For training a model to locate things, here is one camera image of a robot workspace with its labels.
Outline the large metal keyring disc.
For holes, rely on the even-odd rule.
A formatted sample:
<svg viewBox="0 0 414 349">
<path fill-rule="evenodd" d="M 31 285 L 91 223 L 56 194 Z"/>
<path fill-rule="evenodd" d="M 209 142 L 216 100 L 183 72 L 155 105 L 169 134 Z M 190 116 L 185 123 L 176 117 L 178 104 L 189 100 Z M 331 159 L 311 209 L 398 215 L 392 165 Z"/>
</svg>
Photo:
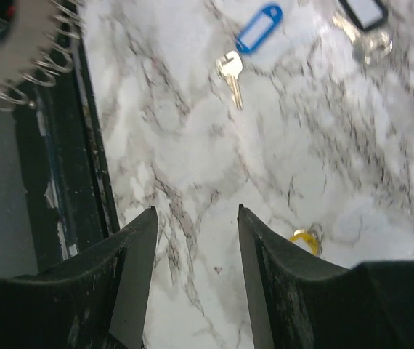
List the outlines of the large metal keyring disc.
<svg viewBox="0 0 414 349">
<path fill-rule="evenodd" d="M 0 1 L 0 112 L 30 102 L 23 82 L 53 87 L 73 70 L 71 50 L 59 40 L 81 37 L 83 1 Z"/>
</svg>

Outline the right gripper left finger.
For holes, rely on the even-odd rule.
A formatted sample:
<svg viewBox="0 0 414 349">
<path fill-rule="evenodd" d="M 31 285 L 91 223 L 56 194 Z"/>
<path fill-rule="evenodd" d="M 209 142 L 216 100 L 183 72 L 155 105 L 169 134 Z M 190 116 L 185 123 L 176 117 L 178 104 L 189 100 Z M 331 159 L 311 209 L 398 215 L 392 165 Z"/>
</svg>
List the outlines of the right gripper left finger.
<svg viewBox="0 0 414 349">
<path fill-rule="evenodd" d="M 139 348 L 157 235 L 151 206 L 37 275 L 0 277 L 0 348 Z"/>
</svg>

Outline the yellow key tag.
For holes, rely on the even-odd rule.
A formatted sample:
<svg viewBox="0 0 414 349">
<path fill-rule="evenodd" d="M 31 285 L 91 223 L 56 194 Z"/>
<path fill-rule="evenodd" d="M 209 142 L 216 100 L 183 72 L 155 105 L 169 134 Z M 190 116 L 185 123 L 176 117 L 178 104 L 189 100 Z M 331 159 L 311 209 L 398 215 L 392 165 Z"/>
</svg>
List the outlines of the yellow key tag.
<svg viewBox="0 0 414 349">
<path fill-rule="evenodd" d="M 313 230 L 295 230 L 293 235 L 289 238 L 289 241 L 314 256 L 318 256 L 321 253 L 319 237 Z"/>
</svg>

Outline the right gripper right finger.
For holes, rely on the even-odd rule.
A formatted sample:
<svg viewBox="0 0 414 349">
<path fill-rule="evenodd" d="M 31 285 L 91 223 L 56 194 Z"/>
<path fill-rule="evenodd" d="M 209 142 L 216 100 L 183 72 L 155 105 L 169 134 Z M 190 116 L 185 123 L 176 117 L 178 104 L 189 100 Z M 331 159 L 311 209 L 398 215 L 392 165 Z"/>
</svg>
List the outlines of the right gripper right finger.
<svg viewBox="0 0 414 349">
<path fill-rule="evenodd" d="M 414 348 L 414 260 L 346 269 L 238 210 L 256 348 Z"/>
</svg>

